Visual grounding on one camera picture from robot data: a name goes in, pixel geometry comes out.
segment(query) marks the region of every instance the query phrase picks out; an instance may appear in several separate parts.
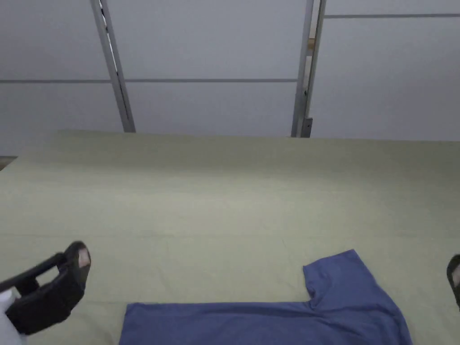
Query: metal pole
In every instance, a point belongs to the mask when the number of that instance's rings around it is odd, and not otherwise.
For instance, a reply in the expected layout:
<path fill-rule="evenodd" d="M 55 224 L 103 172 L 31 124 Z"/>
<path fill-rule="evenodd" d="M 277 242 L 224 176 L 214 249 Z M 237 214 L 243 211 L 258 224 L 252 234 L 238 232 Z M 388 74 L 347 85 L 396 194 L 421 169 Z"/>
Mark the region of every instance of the metal pole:
<path fill-rule="evenodd" d="M 96 20 L 99 38 L 101 40 L 102 51 L 109 70 L 110 80 L 114 89 L 118 111 L 120 112 L 123 130 L 125 132 L 135 132 L 136 128 L 131 114 L 131 107 L 129 106 L 128 94 L 123 80 L 120 58 L 118 57 L 118 51 L 116 50 L 115 35 L 113 34 L 112 22 L 110 21 L 107 4 L 105 3 L 105 0 L 101 2 L 104 9 L 104 15 L 102 15 L 99 0 L 90 0 L 90 3 L 94 19 Z"/>
<path fill-rule="evenodd" d="M 299 74 L 297 75 L 297 89 L 295 93 L 294 116 L 292 121 L 291 137 L 296 137 L 298 127 L 302 128 L 306 107 L 306 95 L 304 88 L 305 67 L 308 56 L 308 40 L 310 38 L 311 17 L 313 15 L 314 0 L 307 0 L 305 9 L 304 29 L 302 33 L 302 47 L 300 49 Z"/>
<path fill-rule="evenodd" d="M 319 44 L 321 41 L 321 32 L 322 32 L 322 22 L 324 20 L 325 11 L 326 11 L 326 0 L 321 0 L 320 5 L 319 5 L 318 23 L 316 24 L 315 47 L 313 48 L 313 56 L 311 58 L 310 74 L 308 76 L 308 88 L 307 88 L 307 97 L 306 97 L 306 102 L 305 102 L 305 111 L 302 117 L 302 123 L 299 126 L 298 131 L 297 131 L 297 136 L 301 138 L 310 137 L 311 121 L 305 121 L 305 119 L 309 119 L 309 114 L 310 114 L 311 95 L 313 93 L 313 83 L 315 81 L 316 64 L 318 62 Z M 310 128 L 306 128 L 307 123 L 310 123 Z"/>

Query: white backdrop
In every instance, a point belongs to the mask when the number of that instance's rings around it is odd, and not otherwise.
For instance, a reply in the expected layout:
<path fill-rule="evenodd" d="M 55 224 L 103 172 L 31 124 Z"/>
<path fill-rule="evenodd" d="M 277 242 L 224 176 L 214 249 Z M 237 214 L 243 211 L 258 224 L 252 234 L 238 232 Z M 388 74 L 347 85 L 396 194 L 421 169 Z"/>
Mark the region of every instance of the white backdrop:
<path fill-rule="evenodd" d="M 460 18 L 436 15 L 460 2 L 327 0 L 326 9 L 313 138 L 460 140 Z"/>
<path fill-rule="evenodd" d="M 57 129 L 122 131 L 89 1 L 3 0 L 0 32 L 0 155 Z"/>
<path fill-rule="evenodd" d="M 137 131 L 289 136 L 312 2 L 111 0 Z"/>

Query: t-shirt sleeve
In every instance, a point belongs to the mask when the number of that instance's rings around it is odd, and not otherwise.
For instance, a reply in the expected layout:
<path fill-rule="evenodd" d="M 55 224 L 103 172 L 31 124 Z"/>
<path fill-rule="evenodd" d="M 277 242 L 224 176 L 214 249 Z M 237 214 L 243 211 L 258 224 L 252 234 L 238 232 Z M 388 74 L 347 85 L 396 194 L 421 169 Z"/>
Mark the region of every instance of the t-shirt sleeve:
<path fill-rule="evenodd" d="M 310 306 L 318 310 L 396 305 L 354 250 L 304 266 Z"/>

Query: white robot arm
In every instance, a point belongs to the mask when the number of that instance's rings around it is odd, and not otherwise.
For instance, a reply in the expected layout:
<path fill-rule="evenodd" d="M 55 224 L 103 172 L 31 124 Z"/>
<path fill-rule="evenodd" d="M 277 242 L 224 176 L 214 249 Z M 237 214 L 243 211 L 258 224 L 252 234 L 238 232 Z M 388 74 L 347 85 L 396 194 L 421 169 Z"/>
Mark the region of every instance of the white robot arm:
<path fill-rule="evenodd" d="M 12 290 L 0 293 L 0 344 L 1 345 L 25 345 L 26 337 L 18 333 L 5 315 L 5 311 L 13 304 L 15 296 Z"/>

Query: green table surface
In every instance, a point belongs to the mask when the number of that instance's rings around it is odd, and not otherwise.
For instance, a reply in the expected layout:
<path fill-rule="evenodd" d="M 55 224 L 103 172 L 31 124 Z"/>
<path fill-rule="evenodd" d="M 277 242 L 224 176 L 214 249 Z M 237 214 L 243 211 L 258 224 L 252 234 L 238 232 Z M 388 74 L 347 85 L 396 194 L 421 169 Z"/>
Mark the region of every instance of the green table surface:
<path fill-rule="evenodd" d="M 129 302 L 306 301 L 302 266 L 354 248 L 415 344 L 458 344 L 459 158 L 460 143 L 58 132 L 0 172 L 0 280 L 83 240 L 84 300 L 29 343 L 117 344 Z"/>

